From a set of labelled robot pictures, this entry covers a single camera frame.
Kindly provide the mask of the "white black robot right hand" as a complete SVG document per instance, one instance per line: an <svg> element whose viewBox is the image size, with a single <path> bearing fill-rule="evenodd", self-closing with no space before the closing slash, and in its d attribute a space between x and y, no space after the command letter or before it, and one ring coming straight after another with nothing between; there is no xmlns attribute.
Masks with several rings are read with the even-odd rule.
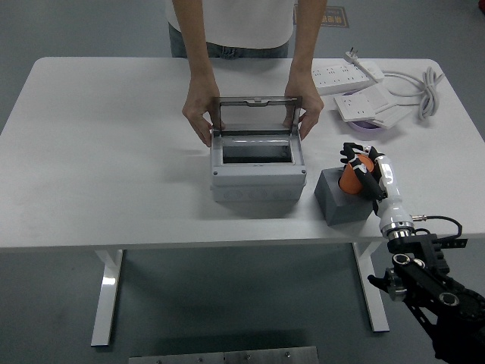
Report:
<svg viewBox="0 0 485 364"><path fill-rule="evenodd" d="M364 195L374 204L383 237L408 237L414 229L411 215L402 204L396 173L390 158L373 146L344 143L341 162L350 165L363 186Z"/></svg>

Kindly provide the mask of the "person's right hand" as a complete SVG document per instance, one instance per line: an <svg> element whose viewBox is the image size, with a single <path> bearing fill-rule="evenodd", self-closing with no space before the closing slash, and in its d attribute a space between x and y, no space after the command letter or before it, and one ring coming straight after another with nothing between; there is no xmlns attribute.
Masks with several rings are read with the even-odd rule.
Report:
<svg viewBox="0 0 485 364"><path fill-rule="evenodd" d="M219 88L213 73L193 74L190 77L182 113L197 137L207 147L211 146L212 141L213 102L219 96Z"/></svg>

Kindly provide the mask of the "person's left hand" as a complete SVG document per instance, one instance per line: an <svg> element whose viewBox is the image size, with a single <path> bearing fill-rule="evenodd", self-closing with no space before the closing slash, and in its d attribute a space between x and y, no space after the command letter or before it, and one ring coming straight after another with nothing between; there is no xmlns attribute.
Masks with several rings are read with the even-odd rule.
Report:
<svg viewBox="0 0 485 364"><path fill-rule="evenodd" d="M290 74L285 89L286 96L301 96L303 114L299 117L299 134L304 140L319 122L324 102L315 87L311 75Z"/></svg>

